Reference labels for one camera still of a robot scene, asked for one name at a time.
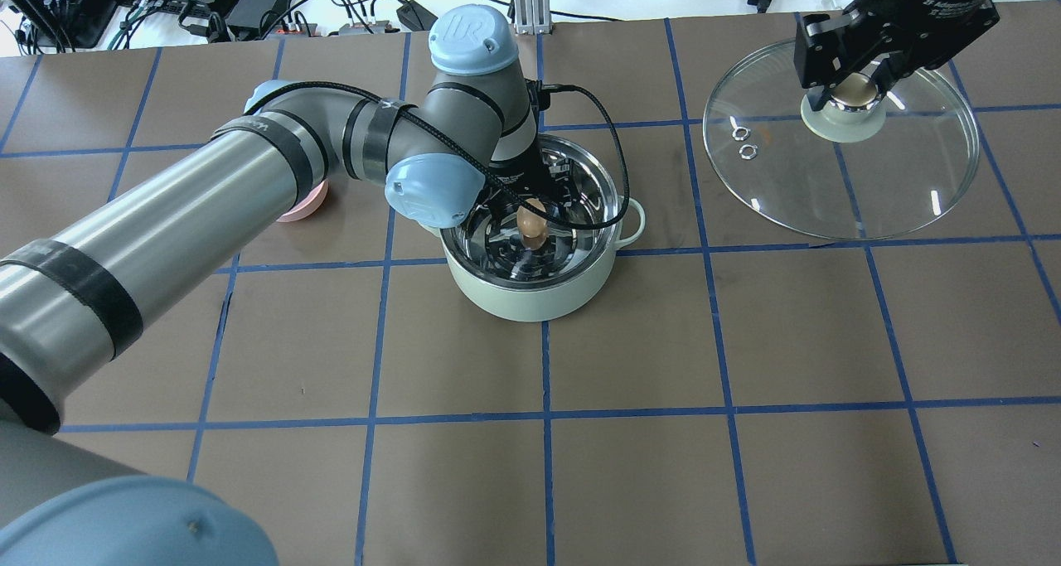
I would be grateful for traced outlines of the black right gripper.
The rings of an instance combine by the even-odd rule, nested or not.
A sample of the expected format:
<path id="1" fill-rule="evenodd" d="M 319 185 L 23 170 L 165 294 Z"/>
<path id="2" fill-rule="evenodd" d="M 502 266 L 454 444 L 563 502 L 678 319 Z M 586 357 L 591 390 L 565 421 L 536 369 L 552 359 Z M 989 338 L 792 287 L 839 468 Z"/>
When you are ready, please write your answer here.
<path id="1" fill-rule="evenodd" d="M 874 61 L 870 82 L 880 101 L 902 79 L 943 66 L 999 21 L 992 0 L 854 1 L 841 14 L 799 16 L 793 67 L 810 110 L 820 112 L 843 79 Z"/>

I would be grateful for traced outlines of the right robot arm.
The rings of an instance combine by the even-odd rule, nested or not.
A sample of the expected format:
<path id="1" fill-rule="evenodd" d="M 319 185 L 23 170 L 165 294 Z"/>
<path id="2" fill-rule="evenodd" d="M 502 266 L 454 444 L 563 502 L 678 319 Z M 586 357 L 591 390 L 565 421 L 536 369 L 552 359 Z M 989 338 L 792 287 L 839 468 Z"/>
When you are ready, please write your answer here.
<path id="1" fill-rule="evenodd" d="M 853 0 L 837 16 L 798 18 L 793 66 L 811 110 L 822 110 L 871 61 L 879 67 L 870 81 L 886 95 L 918 69 L 946 64 L 998 20 L 992 0 Z"/>

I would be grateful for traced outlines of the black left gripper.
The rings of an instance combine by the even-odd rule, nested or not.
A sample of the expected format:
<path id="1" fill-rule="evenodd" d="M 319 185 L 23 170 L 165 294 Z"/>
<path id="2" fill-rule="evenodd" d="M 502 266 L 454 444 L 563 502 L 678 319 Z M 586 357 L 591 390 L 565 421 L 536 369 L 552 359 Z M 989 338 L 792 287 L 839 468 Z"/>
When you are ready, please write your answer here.
<path id="1" fill-rule="evenodd" d="M 539 135 L 527 143 L 504 138 L 487 168 L 490 176 L 485 185 L 485 210 L 493 222 L 511 217 L 523 203 L 533 200 L 538 200 L 543 205 L 541 211 L 550 215 L 547 226 L 562 227 L 571 221 L 564 181 L 553 176 Z"/>

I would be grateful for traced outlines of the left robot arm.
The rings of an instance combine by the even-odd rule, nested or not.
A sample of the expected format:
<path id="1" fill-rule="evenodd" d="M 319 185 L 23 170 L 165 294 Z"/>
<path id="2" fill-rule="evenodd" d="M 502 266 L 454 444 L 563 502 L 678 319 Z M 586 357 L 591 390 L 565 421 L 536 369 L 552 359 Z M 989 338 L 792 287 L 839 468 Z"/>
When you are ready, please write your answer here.
<path id="1" fill-rule="evenodd" d="M 262 83 L 171 168 L 2 260 L 4 565 L 277 565 L 261 525 L 215 494 L 60 440 L 67 397 L 342 169 L 398 215 L 452 229 L 492 162 L 535 141 L 514 30 L 460 6 L 428 34 L 410 104 L 326 81 Z"/>

